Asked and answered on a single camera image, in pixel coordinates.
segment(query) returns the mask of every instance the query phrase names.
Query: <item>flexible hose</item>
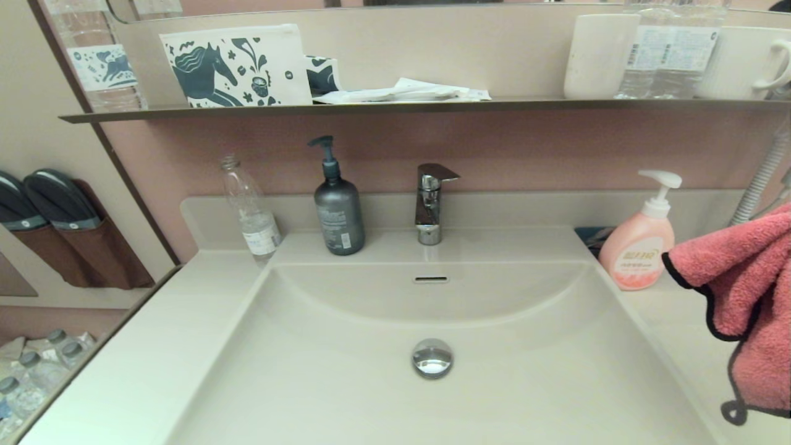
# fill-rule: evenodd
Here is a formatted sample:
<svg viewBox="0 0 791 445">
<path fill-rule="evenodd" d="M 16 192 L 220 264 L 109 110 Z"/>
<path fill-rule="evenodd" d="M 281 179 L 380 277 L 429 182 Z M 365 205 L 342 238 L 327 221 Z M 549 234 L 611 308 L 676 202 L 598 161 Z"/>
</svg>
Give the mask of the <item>flexible hose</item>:
<svg viewBox="0 0 791 445">
<path fill-rule="evenodd" d="M 785 157 L 785 152 L 791 146 L 791 112 L 786 115 L 782 121 L 780 128 L 774 133 L 772 138 L 772 146 L 766 154 L 766 158 L 758 168 L 758 172 L 753 176 L 747 190 L 744 191 L 739 207 L 736 208 L 736 213 L 731 218 L 729 226 L 746 223 L 750 220 L 752 212 L 758 207 L 761 202 L 761 194 L 769 184 L 769 181 L 774 174 L 774 171 L 780 165 L 780 161 Z"/>
</svg>

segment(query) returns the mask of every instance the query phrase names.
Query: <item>white cup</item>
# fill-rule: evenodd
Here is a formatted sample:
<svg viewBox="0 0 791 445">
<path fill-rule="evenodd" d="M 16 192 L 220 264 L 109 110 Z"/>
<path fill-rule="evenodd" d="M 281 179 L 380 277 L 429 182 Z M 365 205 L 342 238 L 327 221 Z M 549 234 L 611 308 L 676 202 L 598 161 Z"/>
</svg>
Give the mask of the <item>white cup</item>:
<svg viewBox="0 0 791 445">
<path fill-rule="evenodd" d="M 695 95 L 707 99 L 766 99 L 791 82 L 791 29 L 723 26 Z"/>
<path fill-rule="evenodd" d="M 629 60 L 640 16 L 592 14 L 577 17 L 566 66 L 566 99 L 612 99 Z"/>
</svg>

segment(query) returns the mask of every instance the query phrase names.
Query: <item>pink microfiber towel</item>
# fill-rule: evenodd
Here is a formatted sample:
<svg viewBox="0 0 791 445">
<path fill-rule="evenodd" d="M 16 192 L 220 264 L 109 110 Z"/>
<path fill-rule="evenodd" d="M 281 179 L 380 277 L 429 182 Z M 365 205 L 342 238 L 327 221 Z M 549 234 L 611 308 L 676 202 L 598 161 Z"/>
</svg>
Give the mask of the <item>pink microfiber towel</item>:
<svg viewBox="0 0 791 445">
<path fill-rule="evenodd" d="M 739 341 L 728 364 L 732 424 L 749 409 L 791 418 L 791 204 L 761 219 L 679 244 L 662 259 L 681 286 L 708 300 L 706 323 Z"/>
</svg>

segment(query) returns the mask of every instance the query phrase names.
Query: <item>pink pump bottle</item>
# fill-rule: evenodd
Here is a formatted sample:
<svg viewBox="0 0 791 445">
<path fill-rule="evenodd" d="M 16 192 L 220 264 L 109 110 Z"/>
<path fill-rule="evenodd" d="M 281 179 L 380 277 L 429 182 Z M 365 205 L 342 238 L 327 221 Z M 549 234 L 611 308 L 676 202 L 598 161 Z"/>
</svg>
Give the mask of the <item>pink pump bottle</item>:
<svg viewBox="0 0 791 445">
<path fill-rule="evenodd" d="M 659 194 L 618 226 L 599 253 L 599 262 L 624 291 L 638 291 L 656 283 L 664 271 L 662 253 L 676 243 L 665 197 L 668 190 L 681 186 L 681 177 L 662 170 L 640 170 L 638 174 L 662 184 Z"/>
</svg>

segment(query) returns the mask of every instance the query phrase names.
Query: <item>soap dispenser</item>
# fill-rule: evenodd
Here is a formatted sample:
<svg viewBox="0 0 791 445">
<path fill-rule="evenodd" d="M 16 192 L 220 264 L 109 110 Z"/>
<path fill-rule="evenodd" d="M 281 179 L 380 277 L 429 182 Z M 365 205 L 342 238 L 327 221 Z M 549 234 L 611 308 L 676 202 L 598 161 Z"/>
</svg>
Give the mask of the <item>soap dispenser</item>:
<svg viewBox="0 0 791 445">
<path fill-rule="evenodd" d="M 324 149 L 325 181 L 313 200 L 327 248 L 335 255 L 351 255 L 365 244 L 360 195 L 354 184 L 341 178 L 338 160 L 332 156 L 332 141 L 332 136 L 321 136 L 308 143 Z"/>
<path fill-rule="evenodd" d="M 664 271 L 662 253 L 676 243 L 668 221 L 670 204 L 665 197 L 671 188 L 681 186 L 681 177 L 661 170 L 640 170 L 638 174 L 658 181 L 659 194 L 613 230 L 599 254 L 599 262 L 624 291 L 637 291 L 656 283 Z"/>
</svg>

